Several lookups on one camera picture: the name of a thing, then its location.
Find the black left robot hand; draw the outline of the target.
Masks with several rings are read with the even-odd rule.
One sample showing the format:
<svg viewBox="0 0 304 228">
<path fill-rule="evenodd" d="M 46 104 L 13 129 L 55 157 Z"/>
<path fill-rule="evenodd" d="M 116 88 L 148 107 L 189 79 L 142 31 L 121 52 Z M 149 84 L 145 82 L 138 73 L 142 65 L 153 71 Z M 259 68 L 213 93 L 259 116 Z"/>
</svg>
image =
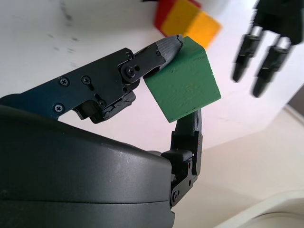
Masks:
<svg viewBox="0 0 304 228">
<path fill-rule="evenodd" d="M 256 76 L 252 89 L 254 97 L 260 97 L 286 61 L 294 46 L 304 40 L 304 2 L 302 0 L 259 0 L 256 14 L 248 33 L 243 36 L 235 59 L 232 80 L 238 82 L 255 56 L 259 43 L 266 31 L 278 34 L 274 44 Z"/>
</svg>

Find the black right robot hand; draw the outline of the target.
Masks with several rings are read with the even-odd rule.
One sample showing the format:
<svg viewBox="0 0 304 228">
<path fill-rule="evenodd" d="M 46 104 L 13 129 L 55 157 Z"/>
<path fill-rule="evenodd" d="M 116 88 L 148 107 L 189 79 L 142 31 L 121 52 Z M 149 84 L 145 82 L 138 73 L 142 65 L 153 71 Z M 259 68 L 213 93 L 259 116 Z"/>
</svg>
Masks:
<svg viewBox="0 0 304 228">
<path fill-rule="evenodd" d="M 130 106 L 141 78 L 188 53 L 176 35 L 137 53 L 123 48 L 0 100 L 3 228 L 171 228 L 174 207 L 201 167 L 201 111 L 179 119 L 167 152 L 148 152 L 62 123 L 95 124 Z"/>
</svg>

